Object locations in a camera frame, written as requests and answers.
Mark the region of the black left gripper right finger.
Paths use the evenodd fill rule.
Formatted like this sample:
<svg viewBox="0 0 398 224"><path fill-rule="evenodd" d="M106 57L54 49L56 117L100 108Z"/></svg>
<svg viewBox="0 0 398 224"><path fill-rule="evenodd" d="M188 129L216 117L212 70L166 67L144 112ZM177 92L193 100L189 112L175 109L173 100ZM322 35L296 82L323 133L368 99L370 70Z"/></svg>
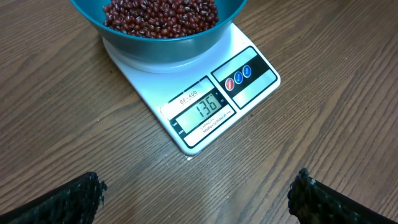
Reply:
<svg viewBox="0 0 398 224"><path fill-rule="evenodd" d="M299 171L287 194L289 213L301 224L395 224L349 197Z"/></svg>

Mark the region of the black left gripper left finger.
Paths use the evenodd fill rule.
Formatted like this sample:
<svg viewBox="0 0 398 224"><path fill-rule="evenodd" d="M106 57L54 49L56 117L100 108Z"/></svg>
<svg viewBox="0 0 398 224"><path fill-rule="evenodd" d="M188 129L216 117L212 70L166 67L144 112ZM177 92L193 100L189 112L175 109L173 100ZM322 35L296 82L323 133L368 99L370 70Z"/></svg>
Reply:
<svg viewBox="0 0 398 224"><path fill-rule="evenodd" d="M108 186L87 172L1 215L2 224L92 224Z"/></svg>

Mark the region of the white digital kitchen scale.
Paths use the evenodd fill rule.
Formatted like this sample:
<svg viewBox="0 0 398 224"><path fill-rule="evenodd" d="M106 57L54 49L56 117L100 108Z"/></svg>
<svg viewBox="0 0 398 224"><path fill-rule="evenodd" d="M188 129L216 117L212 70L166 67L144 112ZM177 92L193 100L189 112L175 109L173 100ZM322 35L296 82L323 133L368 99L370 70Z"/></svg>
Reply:
<svg viewBox="0 0 398 224"><path fill-rule="evenodd" d="M275 91L280 75L235 24L201 55L175 63L134 60L112 46L112 61L181 151L193 156Z"/></svg>

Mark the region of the teal blue bowl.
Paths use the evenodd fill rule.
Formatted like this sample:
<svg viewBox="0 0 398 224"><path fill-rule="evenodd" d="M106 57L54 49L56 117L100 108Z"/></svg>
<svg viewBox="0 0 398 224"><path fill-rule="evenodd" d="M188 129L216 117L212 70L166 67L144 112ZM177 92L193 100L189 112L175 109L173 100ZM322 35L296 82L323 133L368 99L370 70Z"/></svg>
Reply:
<svg viewBox="0 0 398 224"><path fill-rule="evenodd" d="M75 9L98 31L103 40L131 58L146 62L169 63L196 57L214 46L226 33L233 19L241 12L246 0L216 0L219 21L216 25L199 34L174 39L151 39L134 37L109 27L103 6L106 0L71 0Z"/></svg>

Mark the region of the red adzuki beans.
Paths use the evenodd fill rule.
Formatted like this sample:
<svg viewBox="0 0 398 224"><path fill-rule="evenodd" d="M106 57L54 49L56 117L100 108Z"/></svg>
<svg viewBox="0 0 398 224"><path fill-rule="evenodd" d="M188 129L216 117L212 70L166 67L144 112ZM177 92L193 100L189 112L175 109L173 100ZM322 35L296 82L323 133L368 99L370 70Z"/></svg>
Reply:
<svg viewBox="0 0 398 224"><path fill-rule="evenodd" d="M219 21L214 0L112 0L103 24L150 39L174 39L211 29Z"/></svg>

